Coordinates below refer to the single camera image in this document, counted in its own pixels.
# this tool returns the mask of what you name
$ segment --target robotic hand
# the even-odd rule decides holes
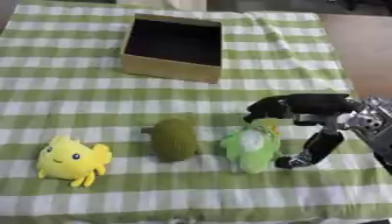
[[[245,122],[255,119],[291,118],[295,125],[322,125],[294,157],[280,157],[276,166],[291,169],[315,165],[344,141],[340,130],[351,130],[374,152],[392,174],[392,101],[369,96],[364,101],[348,94],[291,94],[271,96],[248,107]]]

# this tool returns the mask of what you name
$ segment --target table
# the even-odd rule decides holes
[[[392,17],[320,15],[361,97],[392,97]]]

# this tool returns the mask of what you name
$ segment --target open box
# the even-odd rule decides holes
[[[162,78],[217,83],[221,23],[136,14],[121,49],[122,70]]]

